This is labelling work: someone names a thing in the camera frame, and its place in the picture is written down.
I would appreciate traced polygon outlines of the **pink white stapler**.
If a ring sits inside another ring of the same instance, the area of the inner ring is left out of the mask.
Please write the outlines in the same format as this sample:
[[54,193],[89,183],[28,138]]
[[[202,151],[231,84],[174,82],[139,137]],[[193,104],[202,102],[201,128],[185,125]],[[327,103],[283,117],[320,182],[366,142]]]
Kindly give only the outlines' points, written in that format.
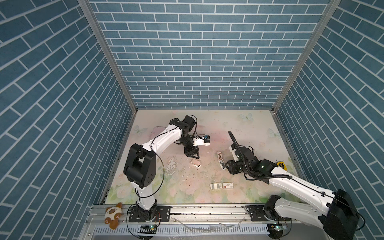
[[218,157],[218,161],[219,161],[219,164],[220,164],[220,167],[222,170],[225,170],[226,169],[226,166],[225,166],[225,162],[223,160],[223,155],[221,152],[217,152],[217,157]]

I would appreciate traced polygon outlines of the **white staple box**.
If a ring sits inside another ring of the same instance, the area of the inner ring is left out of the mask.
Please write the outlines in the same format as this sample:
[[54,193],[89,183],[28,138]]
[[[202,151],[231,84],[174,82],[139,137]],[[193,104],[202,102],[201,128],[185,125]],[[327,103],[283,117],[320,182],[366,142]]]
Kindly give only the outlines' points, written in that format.
[[233,183],[222,183],[223,189],[234,189],[234,184]]

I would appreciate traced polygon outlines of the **staple box tray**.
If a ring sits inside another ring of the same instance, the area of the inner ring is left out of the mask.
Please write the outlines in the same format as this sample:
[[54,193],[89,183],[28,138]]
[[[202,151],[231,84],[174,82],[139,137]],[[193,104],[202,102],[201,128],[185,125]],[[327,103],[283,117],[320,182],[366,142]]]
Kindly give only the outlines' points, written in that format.
[[222,183],[213,183],[213,184],[210,184],[210,189],[211,190],[220,190],[223,188],[223,185]]

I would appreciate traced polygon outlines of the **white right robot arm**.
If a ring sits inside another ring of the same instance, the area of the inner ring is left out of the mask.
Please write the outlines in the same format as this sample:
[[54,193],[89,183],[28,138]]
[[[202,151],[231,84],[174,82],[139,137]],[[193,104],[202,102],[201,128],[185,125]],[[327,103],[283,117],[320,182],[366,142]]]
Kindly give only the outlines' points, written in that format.
[[358,230],[360,215],[350,195],[344,190],[331,191],[296,177],[269,160],[258,160],[245,147],[229,147],[233,160],[225,166],[232,175],[242,173],[246,180],[262,181],[302,200],[288,201],[272,195],[263,206],[265,218],[277,221],[290,218],[323,229],[334,240],[351,240]]

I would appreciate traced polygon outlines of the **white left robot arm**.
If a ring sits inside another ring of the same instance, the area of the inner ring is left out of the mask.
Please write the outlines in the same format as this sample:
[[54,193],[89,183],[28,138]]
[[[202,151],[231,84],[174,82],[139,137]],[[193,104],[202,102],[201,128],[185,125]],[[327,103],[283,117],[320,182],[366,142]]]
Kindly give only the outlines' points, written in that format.
[[160,154],[174,142],[184,146],[188,158],[199,159],[199,145],[196,144],[197,118],[186,115],[182,120],[174,118],[160,134],[144,144],[133,144],[129,150],[123,173],[135,189],[139,217],[151,221],[156,215],[157,191],[152,189],[152,181],[157,172]]

